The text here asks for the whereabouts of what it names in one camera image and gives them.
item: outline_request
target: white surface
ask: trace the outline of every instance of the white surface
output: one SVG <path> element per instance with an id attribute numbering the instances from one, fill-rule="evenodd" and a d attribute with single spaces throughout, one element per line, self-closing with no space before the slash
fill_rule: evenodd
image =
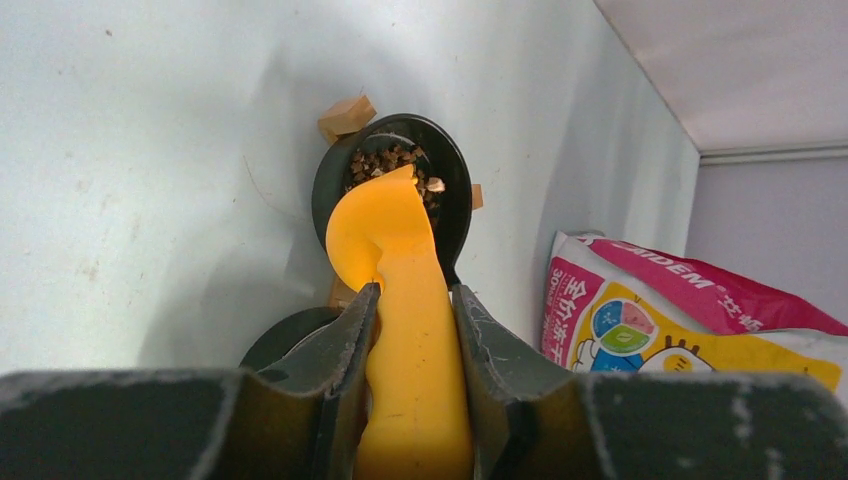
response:
<path id="1" fill-rule="evenodd" d="M 845 0 L 596 0 L 699 149 L 848 140 Z"/>
<path id="2" fill-rule="evenodd" d="M 848 158 L 701 168 L 686 254 L 848 323 Z"/>
<path id="3" fill-rule="evenodd" d="M 360 91 L 460 145 L 459 275 L 533 344 L 556 229 L 685 244 L 697 154 L 590 0 L 7 0 L 0 31 L 0 371 L 234 365 L 322 305 L 315 120 Z"/>

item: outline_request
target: black round container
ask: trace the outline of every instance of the black round container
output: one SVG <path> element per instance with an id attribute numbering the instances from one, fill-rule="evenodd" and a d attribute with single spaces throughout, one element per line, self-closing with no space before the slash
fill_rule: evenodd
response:
<path id="1" fill-rule="evenodd" d="M 397 143 L 420 145 L 427 159 L 427 176 L 445 182 L 440 194 L 438 223 L 433 231 L 436 254 L 448 287 L 461 283 L 455 265 L 471 224 L 471 178 L 459 148 L 432 121 L 408 113 L 377 120 L 359 132 L 339 139 L 321 161 L 312 185 L 312 222 L 321 246 L 327 249 L 327 223 L 336 204 L 350 185 L 350 162 L 357 150 L 371 153 Z"/>

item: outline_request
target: yellow label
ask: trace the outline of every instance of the yellow label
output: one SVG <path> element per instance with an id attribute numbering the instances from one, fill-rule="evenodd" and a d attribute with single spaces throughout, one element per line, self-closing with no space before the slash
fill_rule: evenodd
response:
<path id="1" fill-rule="evenodd" d="M 681 327 L 627 287 L 610 283 L 583 312 L 568 366 L 574 371 L 789 372 L 831 391 L 842 369 L 752 334 L 713 335 Z"/>

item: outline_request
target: snack bag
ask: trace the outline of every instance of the snack bag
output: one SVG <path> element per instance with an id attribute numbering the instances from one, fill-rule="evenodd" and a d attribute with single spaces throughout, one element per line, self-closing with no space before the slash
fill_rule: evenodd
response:
<path id="1" fill-rule="evenodd" d="M 848 404 L 848 326 L 707 263 L 557 233 L 542 353 L 575 371 L 780 371 Z"/>

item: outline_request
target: cartoon hand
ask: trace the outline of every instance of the cartoon hand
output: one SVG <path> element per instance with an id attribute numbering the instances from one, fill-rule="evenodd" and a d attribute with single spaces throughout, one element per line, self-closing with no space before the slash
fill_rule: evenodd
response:
<path id="1" fill-rule="evenodd" d="M 591 370 L 600 348 L 601 346 L 594 340 L 580 342 L 580 345 L 577 345 L 577 360 L 571 365 L 571 371 L 588 372 Z"/>

